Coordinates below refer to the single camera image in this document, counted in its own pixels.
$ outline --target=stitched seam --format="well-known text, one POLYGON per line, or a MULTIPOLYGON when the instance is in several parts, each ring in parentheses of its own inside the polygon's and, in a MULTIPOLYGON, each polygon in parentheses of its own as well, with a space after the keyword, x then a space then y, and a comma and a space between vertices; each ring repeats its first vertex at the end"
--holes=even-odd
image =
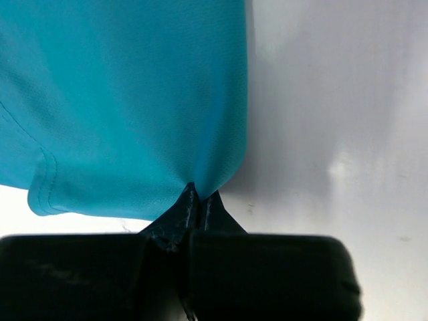
MULTIPOLYGON (((51 196, 51 192, 52 192, 52 188, 53 188, 53 186, 54 186, 54 182, 55 182, 55 179, 56 179, 56 177, 57 177, 57 170, 56 170, 56 164, 57 164, 57 161, 56 161, 56 158, 55 158, 55 156, 48 150, 48 149, 46 149, 45 147, 43 147, 43 145, 40 143, 40 142, 38 142, 34 137, 32 137, 32 135, 30 135, 17 121, 16 121, 16 119, 14 119, 14 117, 11 115, 11 113, 6 109, 6 107, 5 107, 5 105, 0 101, 0 107, 4 110, 4 112, 13 120, 13 123, 16 125, 16 126, 18 126, 18 128, 20 129, 20 130, 18 130, 18 128, 16 128, 15 126, 14 126, 14 129, 16 130, 16 132, 18 132, 20 135, 23 135, 23 136, 27 136, 28 138, 30 138, 32 141, 34 141, 38 146, 39 146, 39 148, 40 148, 40 151, 41 151, 41 153, 42 153, 42 155, 43 155, 43 158, 44 158, 44 160, 45 160, 45 175, 43 176, 43 179, 42 179, 42 181, 41 181, 41 185, 40 185, 40 188, 39 188, 39 191, 37 192, 37 204, 39 205, 39 209, 41 209, 44 213, 47 213, 47 214, 52 214, 52 213, 50 213, 50 212, 48 212, 48 211, 46 211, 44 208, 42 208, 42 206, 41 206, 41 201, 40 201, 40 199, 41 199, 41 191, 42 191, 42 189, 43 189, 43 186, 45 185, 45 183, 46 183, 46 180, 47 180, 47 170, 48 170, 48 168, 49 168, 49 166, 48 166, 48 163, 47 163, 47 158, 46 158, 46 156, 45 156, 45 153, 43 152, 43 150, 46 150, 48 153, 50 153, 51 154, 51 156, 52 156, 52 159, 53 159, 53 163, 54 163, 54 167, 53 167, 53 178, 52 178, 52 180, 51 180, 51 184, 50 184, 50 186, 48 187, 48 190, 47 190, 47 206, 50 208, 50 209, 53 209, 53 210, 55 210, 55 211, 59 211, 59 209, 56 209, 56 208, 54 208, 54 207, 52 207, 51 205, 50 205, 50 196, 51 196)), ((10 120, 8 120, 6 117, 4 117, 4 115, 1 115, 1 117, 2 117, 2 119, 4 119, 6 122, 8 122, 8 123, 10 123, 10 120)))

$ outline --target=white wall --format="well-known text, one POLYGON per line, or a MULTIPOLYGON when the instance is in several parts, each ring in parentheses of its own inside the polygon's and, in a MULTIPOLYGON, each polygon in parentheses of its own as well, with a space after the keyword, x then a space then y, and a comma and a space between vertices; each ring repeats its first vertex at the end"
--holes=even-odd
POLYGON ((227 208, 250 231, 343 240, 365 321, 428 320, 428 1, 248 9, 249 149, 227 208))

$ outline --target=white background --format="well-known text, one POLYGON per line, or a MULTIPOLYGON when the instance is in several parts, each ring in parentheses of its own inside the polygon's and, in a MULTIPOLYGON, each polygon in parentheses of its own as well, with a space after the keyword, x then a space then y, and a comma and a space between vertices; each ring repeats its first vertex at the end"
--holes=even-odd
MULTIPOLYGON (((249 231, 350 250, 364 321, 428 320, 428 1, 247 2, 249 144, 222 190, 249 231)), ((139 231, 36 217, 0 187, 0 235, 139 231)))

